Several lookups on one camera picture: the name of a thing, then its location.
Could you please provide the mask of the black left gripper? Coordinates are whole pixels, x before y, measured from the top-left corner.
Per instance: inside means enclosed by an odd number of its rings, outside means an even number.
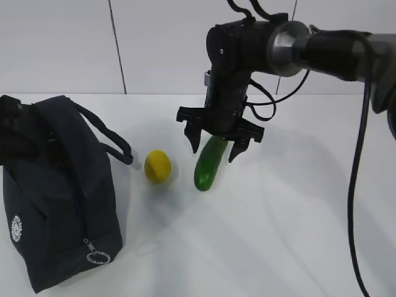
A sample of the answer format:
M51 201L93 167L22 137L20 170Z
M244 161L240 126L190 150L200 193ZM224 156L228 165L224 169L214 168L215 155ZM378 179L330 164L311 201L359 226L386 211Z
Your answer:
M18 98L1 95L1 164L12 160L35 161L43 149L35 139L18 128L19 121L38 117L35 105L23 104Z

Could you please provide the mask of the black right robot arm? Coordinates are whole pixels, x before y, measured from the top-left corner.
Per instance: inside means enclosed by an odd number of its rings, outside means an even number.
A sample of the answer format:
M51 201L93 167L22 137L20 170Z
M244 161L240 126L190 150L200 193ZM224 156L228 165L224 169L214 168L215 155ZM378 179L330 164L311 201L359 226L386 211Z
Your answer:
M395 35L321 30L298 21L243 19L212 27L206 38L211 68L201 108L181 107L185 136L197 151L202 131L233 142L230 160L261 142L264 129L243 118L254 72L292 77L314 71L349 82L366 82L375 113L387 113L395 130Z

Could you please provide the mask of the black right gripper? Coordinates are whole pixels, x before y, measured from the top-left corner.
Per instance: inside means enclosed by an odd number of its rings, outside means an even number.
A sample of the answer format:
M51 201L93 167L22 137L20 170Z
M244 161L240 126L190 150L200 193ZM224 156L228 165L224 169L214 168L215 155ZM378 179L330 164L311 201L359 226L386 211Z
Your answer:
M233 142L229 163L248 149L251 139L262 141L264 128L243 119L251 74L251 71L209 70L204 74L207 87L204 107L179 107L176 120L187 122L184 135L193 153L198 151L202 130Z

